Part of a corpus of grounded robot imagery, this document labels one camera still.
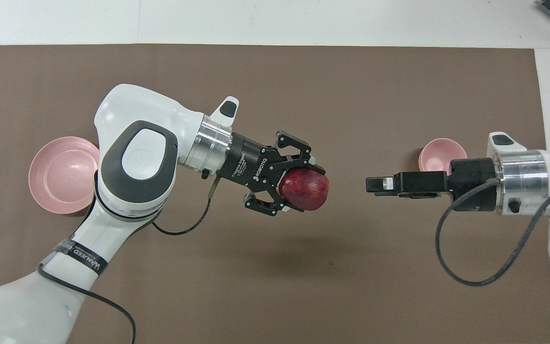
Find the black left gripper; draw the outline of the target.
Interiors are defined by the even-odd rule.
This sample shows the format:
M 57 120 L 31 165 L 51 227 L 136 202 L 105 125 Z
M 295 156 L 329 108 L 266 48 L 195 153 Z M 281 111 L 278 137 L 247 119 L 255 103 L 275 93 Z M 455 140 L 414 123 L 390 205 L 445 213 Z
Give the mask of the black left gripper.
M 308 143 L 286 131 L 277 131 L 278 149 L 293 147 L 299 150 L 299 154 L 286 155 L 283 159 L 275 148 L 257 143 L 239 133 L 232 133 L 231 139 L 230 149 L 220 169 L 220 177 L 246 186 L 249 190 L 265 190 L 272 199 L 271 201 L 261 200 L 257 198 L 257 192 L 249 191 L 244 197 L 244 206 L 271 217 L 290 209 L 303 213 L 303 209 L 288 202 L 273 186 L 279 185 L 284 176 L 282 171 L 290 169 L 307 168 L 326 175 L 327 172 L 315 163 L 311 155 L 312 148 Z M 272 170 L 269 168 L 271 164 L 274 164 Z M 263 182 L 266 177 L 272 185 Z

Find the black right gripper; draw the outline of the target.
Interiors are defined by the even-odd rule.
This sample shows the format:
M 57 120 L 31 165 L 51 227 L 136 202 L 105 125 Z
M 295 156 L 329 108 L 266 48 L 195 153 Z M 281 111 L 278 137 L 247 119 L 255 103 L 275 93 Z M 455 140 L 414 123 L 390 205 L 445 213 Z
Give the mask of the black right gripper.
M 393 176 L 365 179 L 365 191 L 374 196 L 397 196 L 410 199 L 441 197 L 449 191 L 452 200 L 496 178 L 495 163 L 491 158 L 456 159 L 446 172 L 400 172 Z M 454 208 L 459 212 L 482 212 L 496 209 L 497 187 L 491 186 L 474 194 Z

